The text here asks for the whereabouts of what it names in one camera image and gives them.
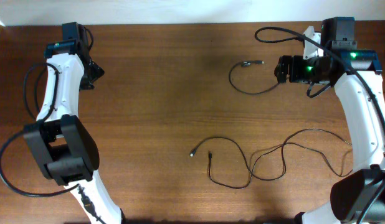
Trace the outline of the black cable silver tip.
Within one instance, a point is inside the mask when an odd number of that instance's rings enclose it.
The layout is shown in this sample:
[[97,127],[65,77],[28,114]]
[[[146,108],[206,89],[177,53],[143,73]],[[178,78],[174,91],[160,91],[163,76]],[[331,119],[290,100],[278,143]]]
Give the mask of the black cable silver tip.
[[[276,146],[272,146],[270,148],[265,149],[266,152],[264,154],[262,154],[261,156],[259,156],[258,158],[256,158],[255,162],[252,165],[250,165],[248,163],[248,159],[247,159],[245,153],[243,152],[242,148],[239,146],[239,144],[235,140],[233,140],[231,138],[223,137],[223,136],[211,136],[211,137],[203,139],[194,148],[191,149],[191,151],[189,153],[189,156],[190,157],[194,157],[195,154],[197,153],[198,149],[205,142],[207,142],[209,140],[215,140],[215,139],[223,139],[223,140],[230,141],[231,143],[233,143],[237,147],[238,151],[240,152],[240,154],[242,156],[242,160],[243,160],[244,165],[245,165],[245,168],[248,171],[248,180],[247,180],[247,182],[243,186],[227,185],[227,184],[223,184],[221,182],[218,182],[218,181],[214,180],[212,178],[212,174],[211,174],[213,153],[211,151],[209,151],[208,154],[207,154],[208,155],[207,176],[208,176],[209,180],[211,182],[213,182],[214,184],[221,185],[223,187],[227,187],[227,188],[230,188],[230,189],[244,189],[244,188],[246,188],[246,187],[248,187],[250,185],[252,179],[257,179],[257,180],[266,181],[266,182],[271,182],[271,181],[275,181],[275,180],[281,179],[287,173],[287,163],[286,163],[285,156],[284,156],[284,153],[283,153],[283,149],[287,145],[297,146],[297,147],[299,147],[301,149],[305,149],[307,151],[311,151],[311,152],[319,154],[323,158],[323,160],[324,160],[325,164],[327,165],[327,167],[329,168],[329,170],[332,171],[332,173],[334,173],[334,175],[336,175],[337,177],[347,177],[347,176],[349,176],[353,172],[352,170],[350,170],[349,172],[347,172],[345,174],[343,172],[337,173],[335,171],[335,169],[332,167],[331,163],[329,162],[328,158],[326,157],[326,155],[323,152],[321,152],[321,151],[319,151],[317,149],[309,148],[309,147],[303,146],[301,144],[298,144],[298,143],[295,143],[295,142],[290,142],[290,141],[283,142],[283,143],[278,144]],[[274,178],[269,178],[269,179],[265,179],[265,178],[262,178],[262,177],[259,177],[259,176],[255,175],[254,174],[255,167],[256,167],[256,164],[258,163],[258,161],[262,157],[264,157],[264,156],[266,156],[268,154],[271,154],[271,153],[277,151],[278,149],[281,150],[280,155],[281,155],[281,160],[282,160],[282,173],[279,176],[276,176]]]

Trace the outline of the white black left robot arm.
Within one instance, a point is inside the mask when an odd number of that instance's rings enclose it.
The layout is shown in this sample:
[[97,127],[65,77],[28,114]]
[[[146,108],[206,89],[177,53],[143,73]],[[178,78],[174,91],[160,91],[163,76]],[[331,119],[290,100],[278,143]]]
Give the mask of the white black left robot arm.
[[105,73],[90,56],[92,45],[85,26],[62,24],[62,41],[48,44],[44,52],[44,102],[24,139],[43,176],[70,192],[92,223],[125,223],[100,178],[97,145],[78,118],[79,92],[92,90]]

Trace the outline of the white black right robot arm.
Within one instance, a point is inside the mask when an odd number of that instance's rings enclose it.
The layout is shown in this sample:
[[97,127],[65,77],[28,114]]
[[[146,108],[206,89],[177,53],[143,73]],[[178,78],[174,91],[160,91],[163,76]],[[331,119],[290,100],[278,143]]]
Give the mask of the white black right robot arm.
[[334,17],[291,32],[304,53],[282,56],[275,69],[279,83],[320,84],[333,88],[345,112],[353,147],[353,171],[335,183],[330,200],[296,223],[385,223],[385,100],[382,68],[373,50],[359,49],[354,18]]

